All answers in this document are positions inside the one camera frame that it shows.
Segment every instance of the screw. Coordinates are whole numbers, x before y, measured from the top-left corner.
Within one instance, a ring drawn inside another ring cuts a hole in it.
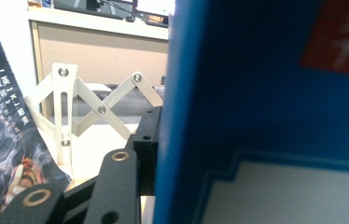
[[[107,111],[107,109],[105,108],[105,106],[102,106],[102,105],[99,106],[99,108],[98,108],[98,112],[99,112],[99,113],[104,114],[105,111]]]
[[[142,80],[142,76],[140,74],[136,74],[133,76],[133,80],[135,82],[140,82]]]
[[[67,68],[60,68],[58,70],[59,76],[61,77],[67,77],[69,76],[69,70]]]

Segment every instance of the black metal bracket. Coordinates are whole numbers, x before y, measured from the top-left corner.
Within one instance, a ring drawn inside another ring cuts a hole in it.
[[[154,195],[160,119],[160,106],[148,110],[126,147],[105,155],[99,175],[87,182],[65,193],[52,184],[26,189],[0,224],[139,224],[140,196]]]

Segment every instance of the white surface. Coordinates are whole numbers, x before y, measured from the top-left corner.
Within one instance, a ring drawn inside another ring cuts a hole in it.
[[[106,85],[102,83],[85,83],[85,85],[91,91],[107,92],[107,93],[112,91],[110,88],[108,88]]]
[[[127,124],[131,132],[137,129],[137,124]],[[57,158],[55,139],[42,132],[49,152],[54,160]],[[81,183],[99,174],[105,154],[111,150],[124,148],[126,140],[123,139],[110,125],[93,125],[81,136],[72,135],[72,165],[60,166],[76,183]]]
[[[216,181],[203,224],[349,223],[349,173],[244,161]]]
[[[138,22],[132,23],[91,16],[54,8],[29,7],[28,18],[30,21],[44,21],[124,35],[137,35],[162,40],[168,39],[168,29],[166,28],[149,26]]]
[[[0,0],[0,41],[23,96],[26,96],[37,83],[26,0]]]
[[[173,0],[138,0],[136,9],[146,13],[169,16]]]

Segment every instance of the mounting hole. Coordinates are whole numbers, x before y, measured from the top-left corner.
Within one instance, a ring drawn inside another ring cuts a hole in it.
[[[128,158],[129,158],[128,152],[116,152],[111,156],[111,159],[113,159],[113,161],[125,161]]]
[[[35,190],[29,193],[26,198],[23,199],[23,205],[25,205],[26,207],[34,207],[36,205],[39,205],[45,202],[49,198],[50,194],[51,192],[49,189]]]
[[[102,217],[102,224],[113,224],[119,220],[119,213],[108,212]]]

